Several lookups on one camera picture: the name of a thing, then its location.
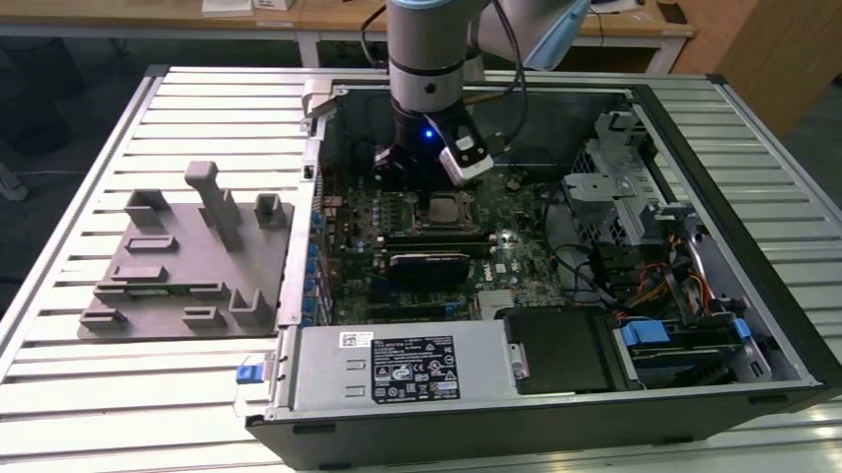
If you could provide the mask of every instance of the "warning label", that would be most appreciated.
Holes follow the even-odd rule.
[[[372,340],[370,360],[377,404],[458,399],[452,337]]]

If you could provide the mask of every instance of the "metal bracket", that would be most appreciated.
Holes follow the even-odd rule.
[[[570,199],[578,202],[609,202],[615,197],[632,197],[633,188],[607,174],[566,174],[564,188]]]
[[[509,343],[509,360],[512,361],[512,376],[514,379],[526,379],[528,364],[525,363],[525,353],[518,343]]]
[[[298,333],[297,326],[280,327],[278,337],[280,349],[277,351],[277,360],[272,359],[272,369],[268,370],[272,374],[272,382],[274,383],[274,399],[272,407],[290,407],[292,405],[292,390],[290,390],[290,376],[292,376],[292,360],[294,357],[294,349],[297,346],[296,338]]]
[[[301,93],[301,111],[305,118],[316,118],[334,108],[332,80],[308,79]]]
[[[643,236],[648,238],[660,237],[660,224],[680,223],[696,214],[696,209],[691,204],[671,203],[665,205],[647,205],[640,212],[640,223],[643,224]]]

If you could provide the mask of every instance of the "blue tab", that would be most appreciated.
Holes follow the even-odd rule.
[[[669,343],[669,334],[663,322],[657,320],[633,320],[619,329],[625,347],[637,343]]]
[[[636,338],[636,333],[633,333],[633,328],[631,325],[625,325],[619,329],[619,334],[621,335],[621,341],[625,342],[625,347],[632,347],[640,341]]]
[[[236,384],[258,384],[262,382],[262,365],[236,367]]]
[[[733,328],[736,329],[736,335],[739,335],[740,340],[747,340],[751,338],[751,329],[748,328],[748,324],[741,318],[733,319]]]

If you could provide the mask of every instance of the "aluminum extrusion table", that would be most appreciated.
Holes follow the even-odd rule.
[[[842,213],[727,85],[705,77],[530,74],[540,82],[648,84],[833,352],[842,354]],[[242,427],[264,385],[233,368],[274,340],[94,344],[78,312],[127,223],[134,188],[194,202],[181,171],[213,159],[236,201],[310,199],[297,171],[308,79],[378,79],[362,70],[170,68],[142,79],[31,273],[0,323],[0,463],[30,471],[290,471]],[[510,74],[489,73],[505,83]],[[683,193],[673,175],[664,175]],[[417,471],[837,471],[842,407],[760,418],[705,441],[389,467]]]

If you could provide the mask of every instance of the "cable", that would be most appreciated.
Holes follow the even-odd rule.
[[[596,282],[584,273],[581,273],[581,271],[577,271],[576,268],[566,261],[557,257],[557,255],[553,254],[552,257],[554,258],[557,264],[560,264],[566,271],[573,273],[573,275],[578,275],[581,280],[588,284],[588,286],[590,286],[590,289],[608,306],[620,310],[628,309],[628,307],[619,303],[613,296],[608,294],[605,289],[598,284],[596,284]]]
[[[377,8],[377,10],[370,14],[368,19],[358,27],[358,43],[362,47],[362,54],[365,54],[365,59],[368,59],[370,67],[377,69],[385,67],[385,64],[382,61],[376,61],[374,58],[370,56],[370,51],[368,50],[368,40],[365,39],[365,30],[368,29],[373,21],[380,17],[380,15],[382,15],[382,12],[385,12],[385,5]]]
[[[520,46],[516,42],[514,29],[512,28],[512,23],[509,22],[509,17],[505,14],[502,5],[500,5],[500,0],[492,0],[492,3],[494,5],[494,10],[497,11],[497,16],[500,17],[500,23],[502,25],[502,30],[505,32],[512,51],[514,53],[514,79],[518,77],[520,85],[520,117],[516,122],[514,129],[508,135],[504,136],[505,142],[508,144],[514,140],[516,135],[518,135],[522,126],[525,125],[525,117],[528,116],[528,95],[525,93],[525,73],[522,72],[522,59],[520,57]]]
[[[653,263],[653,264],[645,265],[645,267],[643,268],[643,271],[640,271],[640,277],[639,277],[640,284],[636,287],[637,292],[643,291],[643,286],[645,285],[645,275],[648,274],[648,272],[655,268],[663,268],[665,265],[667,263]]]
[[[590,13],[596,15],[596,21],[600,24],[600,47],[605,45],[605,29],[603,28],[603,14],[593,10],[593,7],[588,7]]]

